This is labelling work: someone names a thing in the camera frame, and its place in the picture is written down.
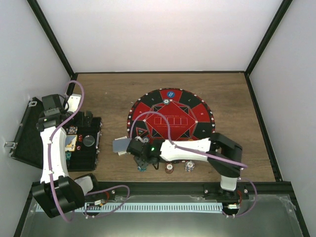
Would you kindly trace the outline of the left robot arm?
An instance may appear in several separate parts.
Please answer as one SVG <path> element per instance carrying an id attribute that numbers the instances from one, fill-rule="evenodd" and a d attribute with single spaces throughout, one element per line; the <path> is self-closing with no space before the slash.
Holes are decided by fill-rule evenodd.
<path id="1" fill-rule="evenodd" d="M 72 94 L 63 106 L 58 94 L 42 98 L 43 112 L 36 124 L 43 147 L 43 168 L 40 182 L 32 188 L 33 197 L 50 218 L 83 207 L 85 196 L 96 199 L 101 187 L 89 173 L 79 178 L 69 176 L 66 164 L 66 138 L 64 128 L 79 112 L 83 95 Z"/>

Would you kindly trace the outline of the orange brown poker chip stack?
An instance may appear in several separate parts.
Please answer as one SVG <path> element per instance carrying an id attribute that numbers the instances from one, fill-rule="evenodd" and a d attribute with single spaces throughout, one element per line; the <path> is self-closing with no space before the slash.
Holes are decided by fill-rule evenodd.
<path id="1" fill-rule="evenodd" d="M 167 163 L 167 164 L 165 165 L 165 172 L 166 172 L 167 174 L 171 174 L 171 173 L 173 173 L 173 171 L 174 171 L 173 164 Z"/>

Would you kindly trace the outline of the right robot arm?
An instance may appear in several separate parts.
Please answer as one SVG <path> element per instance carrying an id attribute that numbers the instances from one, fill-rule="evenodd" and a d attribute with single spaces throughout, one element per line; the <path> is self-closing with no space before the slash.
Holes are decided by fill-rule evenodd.
<path id="1" fill-rule="evenodd" d="M 153 165 L 182 160 L 207 162 L 220 174 L 219 192 L 226 199 L 237 193 L 240 170 L 247 167 L 241 163 L 242 146 L 220 133 L 194 141 L 158 139 L 148 143 L 133 138 L 129 139 L 126 151 L 141 162 Z"/>

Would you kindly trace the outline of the green poker chip stack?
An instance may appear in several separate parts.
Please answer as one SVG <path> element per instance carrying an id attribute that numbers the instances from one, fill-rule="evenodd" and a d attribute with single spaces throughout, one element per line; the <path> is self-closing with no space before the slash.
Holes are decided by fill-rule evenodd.
<path id="1" fill-rule="evenodd" d="M 140 166 L 137 167 L 138 171 L 140 172 L 145 172 L 147 169 L 146 168 L 141 168 Z"/>

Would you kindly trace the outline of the blue small blind button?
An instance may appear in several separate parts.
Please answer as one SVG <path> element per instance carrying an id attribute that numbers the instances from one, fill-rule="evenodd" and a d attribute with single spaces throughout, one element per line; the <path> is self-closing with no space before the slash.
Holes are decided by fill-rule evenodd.
<path id="1" fill-rule="evenodd" d="M 168 91 L 168 92 L 166 93 L 166 96 L 167 96 L 168 98 L 173 98 L 173 97 L 175 97 L 175 92 L 174 92 L 174 91 Z"/>

